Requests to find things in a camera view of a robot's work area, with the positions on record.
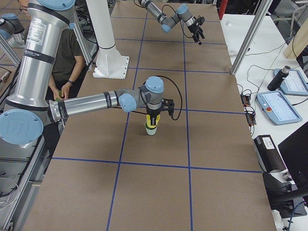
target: person's hand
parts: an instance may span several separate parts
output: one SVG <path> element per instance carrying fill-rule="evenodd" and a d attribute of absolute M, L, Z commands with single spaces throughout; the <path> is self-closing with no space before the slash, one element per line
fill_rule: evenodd
<path fill-rule="evenodd" d="M 61 96 L 59 94 L 59 90 L 58 89 L 52 90 L 52 92 L 53 92 L 53 99 L 54 100 L 60 100 L 61 99 Z"/>
<path fill-rule="evenodd" d="M 71 84 L 70 83 L 65 83 L 61 89 L 62 92 L 62 98 L 64 97 L 65 100 L 68 99 L 68 94 L 69 94 L 69 89 L 71 88 Z"/>

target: blue cable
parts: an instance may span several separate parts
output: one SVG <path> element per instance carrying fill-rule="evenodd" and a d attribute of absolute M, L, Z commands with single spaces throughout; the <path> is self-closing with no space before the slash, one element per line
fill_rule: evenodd
<path fill-rule="evenodd" d="M 302 201 L 302 202 L 299 203 L 297 206 L 295 206 L 295 208 L 293 209 L 292 214 L 291 214 L 291 217 L 290 217 L 290 220 L 289 220 L 289 227 L 288 227 L 287 231 L 290 231 L 290 227 L 291 227 L 291 223 L 292 223 L 292 218 L 293 218 L 293 216 L 294 216 L 294 214 L 295 214 L 296 209 L 297 209 L 302 203 L 304 203 L 304 202 L 305 202 L 305 201 Z"/>

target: black bottle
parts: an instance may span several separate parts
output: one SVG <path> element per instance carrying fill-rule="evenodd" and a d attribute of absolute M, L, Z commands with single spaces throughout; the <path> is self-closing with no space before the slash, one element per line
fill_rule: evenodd
<path fill-rule="evenodd" d="M 281 69 L 273 78 L 273 80 L 268 85 L 269 90 L 276 90 L 278 87 L 280 87 L 282 81 L 287 78 L 290 72 L 289 66 L 284 66 L 283 69 Z"/>

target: black box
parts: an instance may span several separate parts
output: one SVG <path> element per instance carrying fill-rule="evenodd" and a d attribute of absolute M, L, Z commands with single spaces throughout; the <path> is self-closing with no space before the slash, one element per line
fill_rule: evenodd
<path fill-rule="evenodd" d="M 259 163 L 264 171 L 274 173 L 286 170 L 284 162 L 270 135 L 257 136 L 254 142 Z"/>

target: white table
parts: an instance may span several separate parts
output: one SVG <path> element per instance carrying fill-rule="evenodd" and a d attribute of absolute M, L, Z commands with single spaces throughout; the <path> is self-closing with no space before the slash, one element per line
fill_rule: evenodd
<path fill-rule="evenodd" d="M 223 29 L 224 37 L 226 44 L 228 46 L 229 55 L 231 56 L 231 62 L 235 60 L 235 56 L 246 36 L 246 33 L 251 25 L 254 16 L 252 15 L 231 15 L 225 14 L 221 20 L 221 26 Z M 272 19 L 269 16 L 266 16 L 253 39 L 252 44 L 250 45 L 250 50 L 247 54 L 253 53 L 263 53 L 269 52 L 275 48 L 278 48 L 270 53 L 258 54 L 258 55 L 249 55 L 246 56 L 236 73 L 236 79 L 238 84 L 242 85 L 244 89 L 250 89 L 252 92 L 257 91 L 257 87 L 249 83 L 247 78 L 247 71 L 251 65 L 257 65 L 265 69 L 275 69 L 282 68 L 285 65 L 290 66 L 291 68 L 299 66 L 296 60 L 286 59 L 283 55 L 284 49 L 287 47 L 284 44 L 284 40 L 278 31 L 277 27 L 273 23 Z M 296 68 L 301 71 L 303 76 L 305 76 L 303 70 L 299 67 Z M 267 85 L 273 78 L 273 71 L 262 70 L 258 67 L 251 67 L 249 70 L 249 80 L 260 86 L 259 92 L 268 91 Z M 251 97 L 251 105 L 256 110 L 256 122 L 257 125 L 254 127 L 255 132 L 252 136 L 254 139 L 258 135 L 271 135 L 276 146 L 292 134 L 296 129 L 302 126 L 308 121 L 308 102 L 304 102 L 295 106 L 295 109 L 302 116 L 303 120 L 298 123 L 287 124 L 275 126 L 273 125 L 264 112 L 262 112 L 261 107 L 255 103 L 256 94 L 253 94 Z M 287 96 L 288 100 L 291 103 L 298 103 L 303 101 L 306 97 L 303 96 Z M 288 219 L 283 219 L 285 226 L 288 226 Z M 293 224 L 291 226 L 292 231 L 307 231 L 308 227 L 308 216 L 296 217 L 293 218 Z"/>

